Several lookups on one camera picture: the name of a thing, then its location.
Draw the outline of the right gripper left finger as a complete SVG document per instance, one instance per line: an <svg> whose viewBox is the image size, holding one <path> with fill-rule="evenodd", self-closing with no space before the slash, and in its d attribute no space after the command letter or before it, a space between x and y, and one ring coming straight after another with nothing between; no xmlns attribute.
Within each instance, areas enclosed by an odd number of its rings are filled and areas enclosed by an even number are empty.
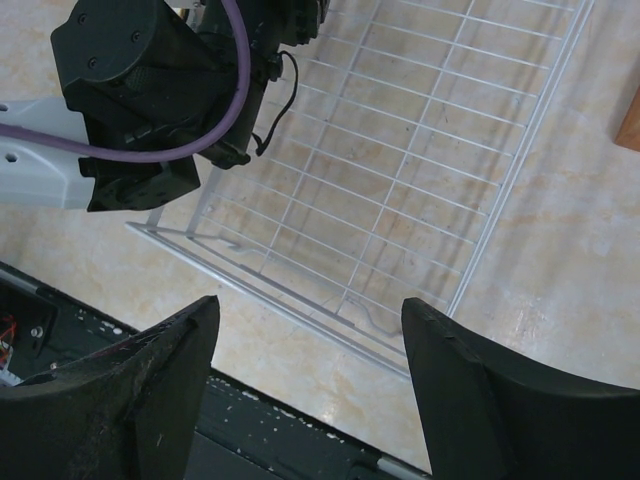
<svg viewBox="0 0 640 480"><path fill-rule="evenodd" d="M183 478L219 326L219 300L204 296L2 389L2 478Z"/></svg>

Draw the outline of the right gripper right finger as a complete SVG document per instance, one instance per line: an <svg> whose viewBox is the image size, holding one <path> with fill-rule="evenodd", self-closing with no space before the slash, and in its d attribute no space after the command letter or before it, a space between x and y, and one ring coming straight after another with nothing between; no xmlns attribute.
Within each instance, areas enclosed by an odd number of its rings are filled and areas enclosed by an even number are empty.
<svg viewBox="0 0 640 480"><path fill-rule="evenodd" d="M544 365L419 298L401 322L434 478L638 478L638 390Z"/></svg>

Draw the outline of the white wire dish rack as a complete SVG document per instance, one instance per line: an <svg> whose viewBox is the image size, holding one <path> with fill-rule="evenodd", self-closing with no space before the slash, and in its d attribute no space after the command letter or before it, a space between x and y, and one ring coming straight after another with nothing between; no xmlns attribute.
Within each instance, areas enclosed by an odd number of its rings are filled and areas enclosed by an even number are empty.
<svg viewBox="0 0 640 480"><path fill-rule="evenodd" d="M264 97L265 154L132 230L407 377L401 305L458 309L592 7L334 1Z"/></svg>

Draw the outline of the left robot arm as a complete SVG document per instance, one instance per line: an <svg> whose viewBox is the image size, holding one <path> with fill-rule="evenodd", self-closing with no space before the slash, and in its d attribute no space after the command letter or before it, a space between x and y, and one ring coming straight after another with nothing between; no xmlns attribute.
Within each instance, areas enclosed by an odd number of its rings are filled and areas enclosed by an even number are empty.
<svg viewBox="0 0 640 480"><path fill-rule="evenodd" d="M1 106L5 203L147 211L270 144L255 130L325 1L79 1L51 36L62 94Z"/></svg>

